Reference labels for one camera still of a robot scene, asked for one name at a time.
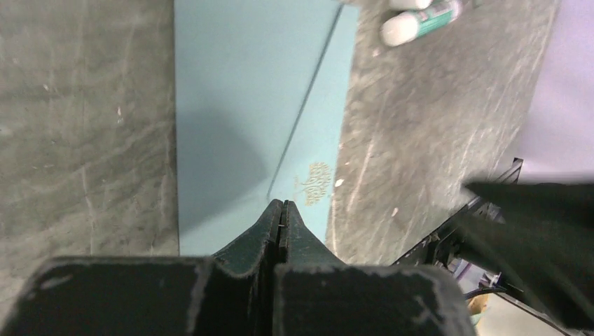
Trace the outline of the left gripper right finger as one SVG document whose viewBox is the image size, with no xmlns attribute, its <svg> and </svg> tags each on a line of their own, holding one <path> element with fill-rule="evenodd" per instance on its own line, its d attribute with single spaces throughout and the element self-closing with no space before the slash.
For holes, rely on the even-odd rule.
<svg viewBox="0 0 594 336">
<path fill-rule="evenodd" d="M 457 282 L 431 265 L 348 265 L 283 205 L 276 335 L 474 335 Z"/>
</svg>

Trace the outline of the teal envelope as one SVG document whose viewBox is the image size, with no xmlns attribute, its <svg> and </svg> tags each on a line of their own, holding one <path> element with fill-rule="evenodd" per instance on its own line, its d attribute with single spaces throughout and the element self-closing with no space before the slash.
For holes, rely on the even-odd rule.
<svg viewBox="0 0 594 336">
<path fill-rule="evenodd" d="M 176 1 L 179 252 L 212 254 L 274 200 L 326 237 L 359 9 Z"/>
</svg>

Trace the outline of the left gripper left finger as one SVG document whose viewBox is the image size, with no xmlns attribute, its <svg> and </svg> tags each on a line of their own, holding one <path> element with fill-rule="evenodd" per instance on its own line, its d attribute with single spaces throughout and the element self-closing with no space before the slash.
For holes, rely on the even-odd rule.
<svg viewBox="0 0 594 336">
<path fill-rule="evenodd" d="M 272 269 L 284 205 L 206 257 L 45 261 L 25 282 L 2 335 L 270 335 Z"/>
</svg>

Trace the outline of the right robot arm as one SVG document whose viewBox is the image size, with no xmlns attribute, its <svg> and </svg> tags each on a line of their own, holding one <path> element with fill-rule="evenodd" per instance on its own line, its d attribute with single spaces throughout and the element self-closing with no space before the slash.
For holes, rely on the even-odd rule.
<svg viewBox="0 0 594 336">
<path fill-rule="evenodd" d="M 474 180 L 464 187 L 503 218 L 459 220 L 468 244 L 528 306 L 566 328 L 592 331 L 593 184 Z"/>
</svg>

